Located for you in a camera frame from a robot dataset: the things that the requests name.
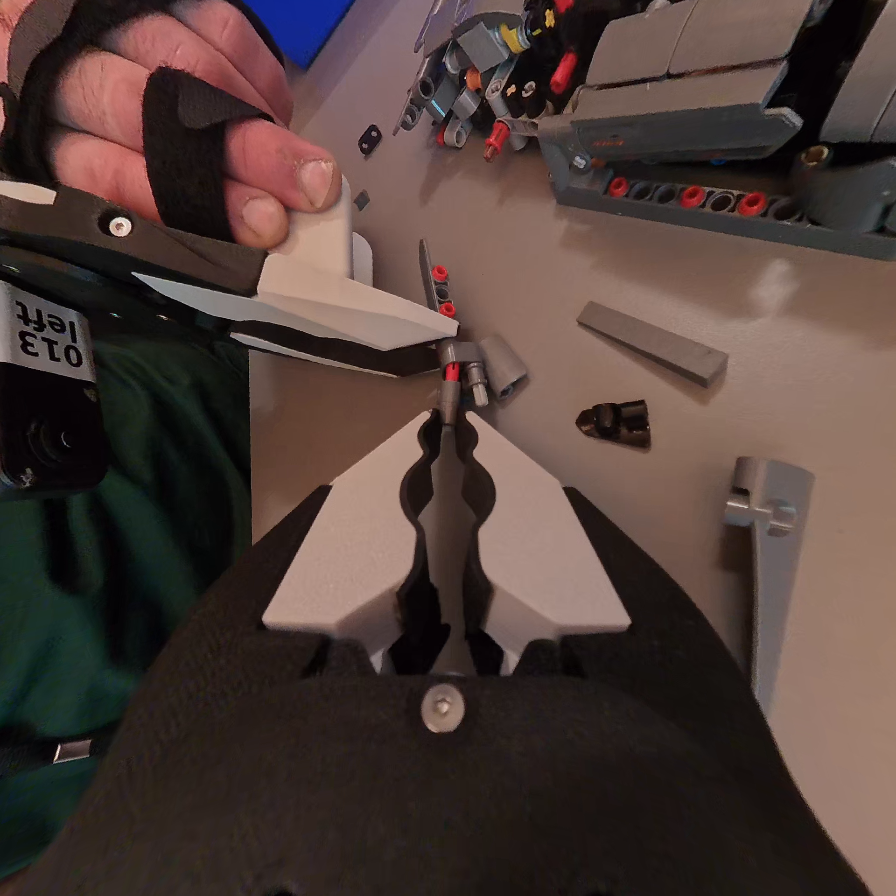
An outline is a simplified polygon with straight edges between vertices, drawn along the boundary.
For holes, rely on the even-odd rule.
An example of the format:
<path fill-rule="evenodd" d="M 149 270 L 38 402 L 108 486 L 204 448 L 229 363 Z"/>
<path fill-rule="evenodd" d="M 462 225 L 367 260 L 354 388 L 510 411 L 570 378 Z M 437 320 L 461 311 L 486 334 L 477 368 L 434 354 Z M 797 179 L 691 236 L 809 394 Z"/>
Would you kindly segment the grey lego panel with connector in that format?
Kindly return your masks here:
<path fill-rule="evenodd" d="M 509 399 L 528 376 L 526 365 L 498 335 L 470 342 L 462 371 L 472 405 L 477 409 L 486 408 L 490 398 Z"/>

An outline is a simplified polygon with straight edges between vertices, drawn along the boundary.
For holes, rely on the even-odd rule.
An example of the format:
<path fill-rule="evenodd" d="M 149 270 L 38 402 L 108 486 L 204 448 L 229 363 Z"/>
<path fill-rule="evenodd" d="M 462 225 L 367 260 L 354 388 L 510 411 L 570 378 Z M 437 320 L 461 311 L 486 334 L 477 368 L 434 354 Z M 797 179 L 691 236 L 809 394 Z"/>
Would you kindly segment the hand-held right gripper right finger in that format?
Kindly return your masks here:
<path fill-rule="evenodd" d="M 474 413 L 454 433 L 474 517 L 462 588 L 476 672 L 512 672 L 536 641 L 626 631 L 631 617 L 559 480 Z"/>

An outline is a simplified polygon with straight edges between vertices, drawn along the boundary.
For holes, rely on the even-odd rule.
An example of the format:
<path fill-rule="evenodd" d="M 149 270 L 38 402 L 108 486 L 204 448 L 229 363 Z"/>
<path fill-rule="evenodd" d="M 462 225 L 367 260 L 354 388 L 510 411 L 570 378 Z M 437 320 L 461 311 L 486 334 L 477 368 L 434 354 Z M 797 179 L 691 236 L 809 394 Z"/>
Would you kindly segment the blue plastic bin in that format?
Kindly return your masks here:
<path fill-rule="evenodd" d="M 354 1 L 246 1 L 285 56 L 308 69 Z"/>

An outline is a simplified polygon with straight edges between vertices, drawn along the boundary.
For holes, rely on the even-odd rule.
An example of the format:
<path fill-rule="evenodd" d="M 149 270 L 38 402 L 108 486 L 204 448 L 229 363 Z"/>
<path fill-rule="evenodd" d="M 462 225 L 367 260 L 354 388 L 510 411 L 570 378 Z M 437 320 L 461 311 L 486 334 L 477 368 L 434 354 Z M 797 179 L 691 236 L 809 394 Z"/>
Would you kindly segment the long grey lego beam panel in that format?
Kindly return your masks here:
<path fill-rule="evenodd" d="M 814 483 L 801 467 L 741 456 L 726 501 L 725 523 L 751 535 L 750 678 L 763 714 L 774 699 Z"/>

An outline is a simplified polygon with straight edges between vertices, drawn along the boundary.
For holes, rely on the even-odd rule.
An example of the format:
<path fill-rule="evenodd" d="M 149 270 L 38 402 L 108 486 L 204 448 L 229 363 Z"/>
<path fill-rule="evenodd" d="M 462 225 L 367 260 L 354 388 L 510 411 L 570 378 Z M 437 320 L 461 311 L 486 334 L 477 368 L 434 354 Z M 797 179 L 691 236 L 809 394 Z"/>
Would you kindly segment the black lego clip piece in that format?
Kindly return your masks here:
<path fill-rule="evenodd" d="M 602 402 L 584 409 L 575 420 L 584 435 L 604 442 L 650 450 L 651 424 L 645 400 Z"/>

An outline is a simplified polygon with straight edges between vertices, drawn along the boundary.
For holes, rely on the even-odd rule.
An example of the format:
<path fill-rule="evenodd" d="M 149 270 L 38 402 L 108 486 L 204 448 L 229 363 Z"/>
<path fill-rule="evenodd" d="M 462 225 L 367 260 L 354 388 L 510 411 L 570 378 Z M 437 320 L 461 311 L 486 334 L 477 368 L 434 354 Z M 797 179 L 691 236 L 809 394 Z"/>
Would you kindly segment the person's left hand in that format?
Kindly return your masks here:
<path fill-rule="evenodd" d="M 2 2 L 2 177 L 174 230 L 281 244 L 342 195 L 288 128 L 284 58 L 243 2 Z"/>

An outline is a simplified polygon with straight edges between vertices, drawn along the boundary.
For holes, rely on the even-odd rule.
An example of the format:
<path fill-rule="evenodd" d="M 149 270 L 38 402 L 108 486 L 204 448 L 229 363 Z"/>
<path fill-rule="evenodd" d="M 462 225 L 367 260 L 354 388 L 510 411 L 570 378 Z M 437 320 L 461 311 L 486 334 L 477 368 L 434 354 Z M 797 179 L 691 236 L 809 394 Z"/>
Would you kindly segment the person's green shirt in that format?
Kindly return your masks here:
<path fill-rule="evenodd" d="M 118 722 L 189 610 L 251 544 L 248 353 L 97 340 L 100 485 L 2 504 L 2 735 Z"/>

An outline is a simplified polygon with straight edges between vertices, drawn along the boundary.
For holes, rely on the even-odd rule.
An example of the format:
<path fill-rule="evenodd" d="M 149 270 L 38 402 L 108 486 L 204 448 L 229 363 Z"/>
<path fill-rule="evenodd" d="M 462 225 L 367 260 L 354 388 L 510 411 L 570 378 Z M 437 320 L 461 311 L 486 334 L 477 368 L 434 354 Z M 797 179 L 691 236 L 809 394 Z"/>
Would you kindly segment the long grey lego wedge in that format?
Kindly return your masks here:
<path fill-rule="evenodd" d="M 593 301 L 576 322 L 702 388 L 714 386 L 728 370 L 726 353 Z"/>

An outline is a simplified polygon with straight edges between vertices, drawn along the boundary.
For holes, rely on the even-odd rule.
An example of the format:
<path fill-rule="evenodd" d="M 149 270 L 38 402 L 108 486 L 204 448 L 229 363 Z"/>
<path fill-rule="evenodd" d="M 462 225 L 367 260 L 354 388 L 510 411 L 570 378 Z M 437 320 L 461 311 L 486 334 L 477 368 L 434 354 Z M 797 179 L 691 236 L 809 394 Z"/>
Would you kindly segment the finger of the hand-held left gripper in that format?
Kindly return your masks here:
<path fill-rule="evenodd" d="M 242 297 L 142 273 L 133 275 L 190 308 L 232 322 L 266 322 L 310 335 L 396 350 L 457 335 L 451 318 L 282 254 L 263 264 L 257 293 Z"/>
<path fill-rule="evenodd" d="M 378 350 L 259 321 L 233 322 L 229 334 L 254 350 L 373 375 L 403 378 L 440 369 L 438 352 L 429 344 Z"/>

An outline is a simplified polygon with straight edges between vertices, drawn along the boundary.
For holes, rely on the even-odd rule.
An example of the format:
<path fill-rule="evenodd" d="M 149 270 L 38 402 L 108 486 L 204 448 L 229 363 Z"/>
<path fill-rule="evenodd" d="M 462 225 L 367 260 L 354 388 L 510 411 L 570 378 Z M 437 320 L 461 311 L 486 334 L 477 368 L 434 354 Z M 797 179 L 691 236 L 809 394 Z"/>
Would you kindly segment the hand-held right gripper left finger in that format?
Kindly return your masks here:
<path fill-rule="evenodd" d="M 332 481 L 263 613 L 267 629 L 322 634 L 425 673 L 442 649 L 442 613 L 420 513 L 433 497 L 438 411 L 421 413 Z"/>

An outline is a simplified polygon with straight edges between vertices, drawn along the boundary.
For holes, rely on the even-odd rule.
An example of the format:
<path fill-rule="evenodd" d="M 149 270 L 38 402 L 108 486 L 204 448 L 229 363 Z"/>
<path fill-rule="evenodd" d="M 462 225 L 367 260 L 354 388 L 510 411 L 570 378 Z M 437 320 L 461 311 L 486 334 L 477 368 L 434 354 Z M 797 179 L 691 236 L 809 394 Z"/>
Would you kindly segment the grey black lego car model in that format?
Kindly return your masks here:
<path fill-rule="evenodd" d="M 393 133 L 558 204 L 894 261 L 895 3 L 433 2 Z"/>

